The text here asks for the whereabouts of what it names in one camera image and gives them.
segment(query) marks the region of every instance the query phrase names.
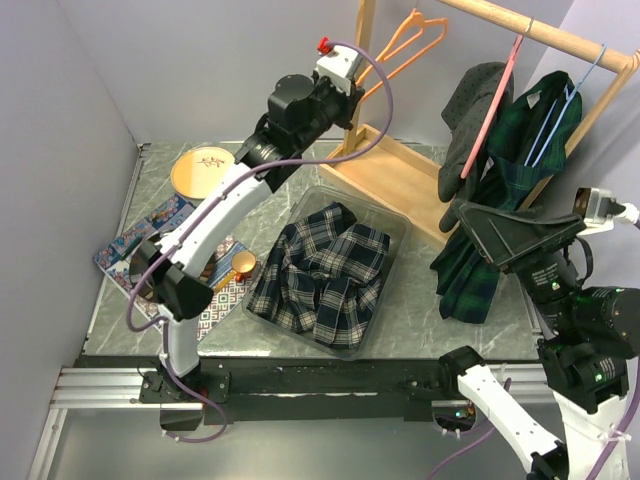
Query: dark gray garment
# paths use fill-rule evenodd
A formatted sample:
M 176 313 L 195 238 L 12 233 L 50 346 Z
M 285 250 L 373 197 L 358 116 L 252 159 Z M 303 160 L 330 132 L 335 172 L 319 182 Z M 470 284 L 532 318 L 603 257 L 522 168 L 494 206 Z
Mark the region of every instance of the dark gray garment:
M 468 200 L 472 197 L 487 163 L 487 152 L 482 145 L 465 180 L 460 178 L 480 128 L 504 73 L 501 62 L 481 63 L 467 70 L 453 96 L 442 111 L 442 119 L 451 129 L 451 144 L 447 159 L 438 174 L 438 196 L 448 202 L 454 196 Z M 501 112 L 513 102 L 513 75 L 507 83 L 493 123 Z M 457 217 L 449 208 L 440 220 L 440 230 L 448 232 L 455 227 Z

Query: plastic container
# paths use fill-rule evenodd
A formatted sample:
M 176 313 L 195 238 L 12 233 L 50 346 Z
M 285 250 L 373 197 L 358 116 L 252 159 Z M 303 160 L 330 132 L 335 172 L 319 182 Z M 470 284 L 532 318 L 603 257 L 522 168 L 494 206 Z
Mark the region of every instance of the plastic container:
M 331 204 L 331 202 L 342 203 L 345 207 L 347 207 L 355 214 L 356 218 L 358 219 L 358 223 L 367 225 L 376 230 L 381 230 L 391 238 L 391 242 L 389 245 L 389 254 L 382 264 L 382 268 L 380 271 L 382 280 L 384 282 L 382 290 L 380 292 L 378 303 L 376 304 L 376 308 L 373 311 L 373 315 L 371 316 L 371 320 L 369 321 L 369 325 L 367 326 L 367 329 L 362 337 L 360 345 L 358 345 L 357 348 L 351 349 L 332 349 L 330 347 L 326 347 L 320 343 L 317 343 L 313 338 L 313 332 L 305 332 L 302 334 L 294 333 L 268 320 L 265 320 L 264 318 L 259 317 L 258 315 L 250 312 L 247 309 L 249 300 L 253 295 L 253 290 L 245 295 L 242 301 L 242 309 L 245 315 L 247 315 L 252 320 L 262 323 L 270 328 L 276 329 L 285 335 L 296 338 L 297 340 L 304 342 L 307 345 L 312 346 L 313 348 L 316 348 L 322 352 L 328 353 L 343 360 L 355 360 L 362 356 L 362 353 L 366 348 L 369 339 L 373 335 L 374 327 L 376 326 L 376 323 L 378 321 L 378 316 L 381 310 L 380 305 L 384 303 L 385 299 L 389 295 L 389 291 L 394 287 L 394 279 L 397 270 L 397 263 L 395 262 L 395 259 L 399 255 L 401 255 L 407 247 L 409 237 L 411 236 L 411 222 L 402 214 L 372 204 L 366 200 L 347 195 L 346 193 L 340 192 L 333 188 L 314 186 L 309 188 L 304 193 L 300 201 L 291 209 L 291 217 L 289 217 L 287 224 L 297 222 L 298 220 L 307 217 L 312 213 L 316 213 Z

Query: marble table surface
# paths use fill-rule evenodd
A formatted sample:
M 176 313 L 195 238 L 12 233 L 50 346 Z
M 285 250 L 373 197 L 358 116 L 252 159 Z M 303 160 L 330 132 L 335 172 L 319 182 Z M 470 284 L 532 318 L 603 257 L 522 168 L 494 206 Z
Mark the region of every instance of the marble table surface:
M 214 145 L 155 143 L 151 145 L 141 169 L 124 229 L 130 228 L 174 193 L 169 173 L 174 162 L 190 148 Z M 237 142 L 222 142 L 235 152 Z M 316 143 L 306 155 L 322 158 L 336 142 Z M 410 145 L 435 161 L 443 161 L 445 151 L 438 147 Z M 300 168 L 275 194 L 251 212 L 232 232 L 258 258 L 266 256 L 289 218 L 291 208 L 311 186 L 328 184 L 315 167 Z M 502 277 L 483 325 L 468 325 L 454 319 L 443 320 L 438 313 L 435 294 L 437 277 L 429 264 L 437 252 L 412 238 L 406 252 L 396 261 L 398 281 L 392 285 L 377 320 L 374 335 L 363 358 L 438 358 L 463 345 L 474 347 L 492 360 L 533 360 L 532 326 L 524 296 L 515 277 Z M 107 282 L 98 298 L 96 315 L 85 343 L 88 355 L 154 355 L 160 349 L 160 334 L 155 328 L 135 334 L 124 321 L 125 296 Z M 144 321 L 135 311 L 135 322 Z M 273 357 L 325 358 L 328 355 L 287 335 L 254 322 L 242 307 L 231 311 L 201 342 L 200 355 L 247 355 Z

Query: orange hanger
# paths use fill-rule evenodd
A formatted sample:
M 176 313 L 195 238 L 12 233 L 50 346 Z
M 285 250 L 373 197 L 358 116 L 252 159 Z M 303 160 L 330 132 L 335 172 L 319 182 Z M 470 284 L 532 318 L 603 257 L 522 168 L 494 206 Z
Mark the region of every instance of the orange hanger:
M 447 30 L 449 28 L 449 19 L 447 19 L 447 18 L 433 18 L 433 19 L 427 20 L 426 18 L 424 18 L 424 15 L 422 15 L 422 13 L 420 13 L 415 8 L 411 11 L 409 16 L 400 24 L 400 26 L 396 30 L 396 33 L 393 34 L 393 37 L 391 37 L 391 41 L 387 44 L 387 46 L 384 48 L 384 50 L 382 50 L 382 52 L 380 52 L 380 54 L 376 58 L 378 63 L 384 63 L 387 60 L 393 58 L 397 53 L 399 53 L 402 50 L 404 50 L 405 47 L 407 47 L 408 45 L 413 43 L 415 40 L 417 40 L 420 36 L 422 36 L 422 34 L 427 29 L 427 27 L 431 27 L 431 26 L 435 26 L 435 25 L 442 25 L 442 33 L 440 34 L 440 36 L 438 38 L 436 38 L 433 42 L 431 42 L 429 45 L 424 47 L 422 50 L 420 50 L 418 53 L 416 53 L 409 60 L 407 60 L 402 65 L 400 65 L 398 68 L 396 68 L 393 72 L 388 74 L 387 75 L 388 78 L 393 78 L 398 73 L 400 73 L 402 70 L 407 68 L 413 62 L 415 62 L 418 59 L 418 57 L 424 55 L 429 50 L 431 50 L 433 47 L 435 47 L 438 43 L 440 43 L 440 41 L 442 41 L 442 39 L 447 35 Z M 389 50 L 391 50 L 394 47 L 394 45 L 399 41 L 400 37 L 407 30 L 409 30 L 410 28 L 413 28 L 413 27 L 418 27 L 420 30 L 418 32 L 416 32 L 415 35 L 413 35 L 410 39 L 408 39 L 402 45 L 400 45 L 399 47 L 396 47 L 395 50 L 393 50 L 391 53 L 389 53 Z M 362 72 L 362 75 L 360 75 L 360 78 L 358 78 L 358 82 L 357 82 L 358 85 L 362 85 L 364 83 L 365 79 L 367 78 L 367 75 L 369 75 L 369 73 L 371 73 L 371 70 L 373 70 L 373 67 L 371 65 L 369 65 L 365 69 L 365 71 Z M 364 97 L 362 97 L 362 100 L 366 99 L 369 95 L 373 95 L 373 93 L 376 90 L 378 90 L 381 86 L 382 86 L 382 82 L 378 82 L 373 88 L 369 89 L 367 91 L 367 93 L 365 93 Z

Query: plaid fabric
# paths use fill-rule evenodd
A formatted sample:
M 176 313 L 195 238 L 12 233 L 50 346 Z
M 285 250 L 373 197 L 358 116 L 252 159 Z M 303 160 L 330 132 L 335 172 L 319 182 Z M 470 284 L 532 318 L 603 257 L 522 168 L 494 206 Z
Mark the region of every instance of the plaid fabric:
M 287 225 L 265 262 L 249 311 L 335 349 L 360 344 L 382 289 L 387 234 L 332 203 Z
M 560 125 L 536 167 L 525 166 L 534 140 L 554 100 L 556 105 L 533 151 L 535 158 L 556 123 L 566 101 L 565 87 L 573 83 L 565 72 L 553 72 L 519 97 L 505 110 L 487 138 L 493 167 L 482 179 L 471 201 L 502 210 L 515 210 L 537 183 L 562 171 L 566 162 L 565 144 L 582 118 L 582 99 L 577 94 L 567 107 Z M 531 108 L 529 96 L 540 92 Z M 437 293 L 442 295 L 442 318 L 466 323 L 484 323 L 491 307 L 500 272 L 492 268 L 474 248 L 463 229 L 449 238 L 441 254 L 431 264 L 438 273 Z

